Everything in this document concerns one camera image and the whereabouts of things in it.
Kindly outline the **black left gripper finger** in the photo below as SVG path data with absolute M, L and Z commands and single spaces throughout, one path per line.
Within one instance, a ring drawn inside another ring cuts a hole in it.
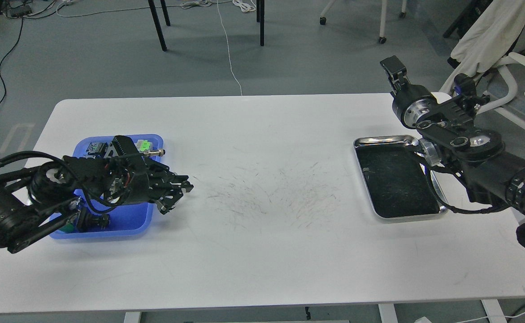
M 170 212 L 175 204 L 184 196 L 184 190 L 175 189 L 155 189 L 153 190 L 153 204 L 160 214 Z
M 151 166 L 148 171 L 149 187 L 156 192 L 174 190 L 175 192 L 190 192 L 194 186 L 189 182 L 188 175 L 178 175 L 168 166 Z

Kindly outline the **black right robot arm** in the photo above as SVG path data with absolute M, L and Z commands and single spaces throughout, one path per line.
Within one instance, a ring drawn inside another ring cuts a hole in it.
M 456 95 L 439 104 L 424 86 L 409 81 L 398 57 L 380 64 L 393 88 L 394 114 L 421 135 L 418 153 L 424 168 L 452 174 L 471 202 L 488 205 L 476 214 L 512 207 L 525 215 L 525 159 L 508 153 L 497 131 L 475 126 L 477 110 L 489 98 L 478 96 L 473 78 L 456 75 Z M 525 248 L 525 223 L 516 229 L 516 238 Z

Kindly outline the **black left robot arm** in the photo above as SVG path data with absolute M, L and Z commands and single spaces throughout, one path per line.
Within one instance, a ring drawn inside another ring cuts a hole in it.
M 119 207 L 155 204 L 170 212 L 193 185 L 154 159 L 164 153 L 117 135 L 90 142 L 80 156 L 22 151 L 0 158 L 0 248 L 17 253 L 59 230 L 121 227 Z

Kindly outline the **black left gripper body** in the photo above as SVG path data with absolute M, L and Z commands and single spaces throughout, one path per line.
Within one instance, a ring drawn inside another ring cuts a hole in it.
M 103 200 L 109 204 L 156 203 L 161 198 L 158 183 L 164 164 L 147 157 L 103 159 L 109 176 L 104 180 Z

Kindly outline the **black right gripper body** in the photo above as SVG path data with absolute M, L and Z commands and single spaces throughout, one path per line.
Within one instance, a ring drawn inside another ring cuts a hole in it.
M 437 99 L 422 85 L 406 85 L 391 92 L 393 112 L 404 127 L 414 129 L 418 119 L 437 104 Z

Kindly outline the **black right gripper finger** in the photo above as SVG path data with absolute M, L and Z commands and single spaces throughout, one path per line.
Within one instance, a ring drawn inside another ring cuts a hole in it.
M 391 56 L 380 61 L 380 66 L 385 71 L 392 91 L 390 94 L 395 97 L 398 92 L 411 84 L 407 76 L 407 68 L 397 56 Z

